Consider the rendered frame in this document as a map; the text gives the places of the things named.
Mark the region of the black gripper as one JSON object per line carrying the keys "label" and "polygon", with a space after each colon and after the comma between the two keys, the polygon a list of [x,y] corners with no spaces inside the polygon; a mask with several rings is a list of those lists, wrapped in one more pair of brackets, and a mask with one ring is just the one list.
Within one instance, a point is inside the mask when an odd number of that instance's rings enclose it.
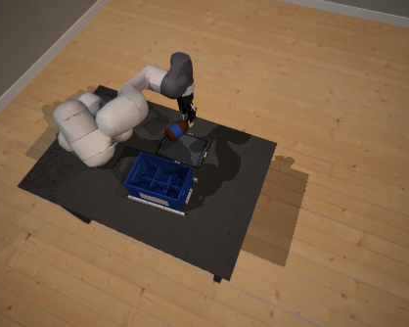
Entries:
{"label": "black gripper", "polygon": [[[183,120],[188,120],[189,127],[193,126],[193,120],[196,118],[197,108],[193,107],[194,93],[179,97],[177,100],[179,111],[182,112]],[[182,108],[182,109],[181,109]]]}

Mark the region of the dark blue divided crate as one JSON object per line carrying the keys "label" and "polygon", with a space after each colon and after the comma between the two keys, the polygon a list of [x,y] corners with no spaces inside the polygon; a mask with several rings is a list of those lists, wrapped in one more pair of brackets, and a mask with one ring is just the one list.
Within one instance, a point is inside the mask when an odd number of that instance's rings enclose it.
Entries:
{"label": "dark blue divided crate", "polygon": [[193,183],[191,166],[140,153],[124,185],[133,197],[183,211]]}

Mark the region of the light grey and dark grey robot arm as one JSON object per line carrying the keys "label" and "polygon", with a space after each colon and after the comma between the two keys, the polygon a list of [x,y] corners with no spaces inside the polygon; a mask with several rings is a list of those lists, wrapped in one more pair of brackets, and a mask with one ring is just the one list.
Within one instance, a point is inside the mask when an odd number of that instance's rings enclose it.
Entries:
{"label": "light grey and dark grey robot arm", "polygon": [[193,93],[190,56],[176,52],[171,55],[170,64],[169,71],[155,64],[146,65],[122,85],[117,97],[108,103],[92,92],[82,94],[77,100],[62,102],[53,113],[55,124],[60,128],[60,145],[76,153],[89,167],[106,164],[114,155],[116,141],[129,139],[133,127],[146,118],[149,107],[141,93],[144,89],[173,100]]}

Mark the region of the brown glass bottle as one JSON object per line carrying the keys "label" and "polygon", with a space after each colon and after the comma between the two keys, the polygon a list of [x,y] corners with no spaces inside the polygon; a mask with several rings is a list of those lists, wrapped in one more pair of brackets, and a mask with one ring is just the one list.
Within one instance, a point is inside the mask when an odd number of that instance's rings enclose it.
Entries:
{"label": "brown glass bottle", "polygon": [[185,134],[189,129],[188,120],[177,120],[175,123],[170,125],[165,131],[166,137],[171,141],[174,142],[183,134]]}

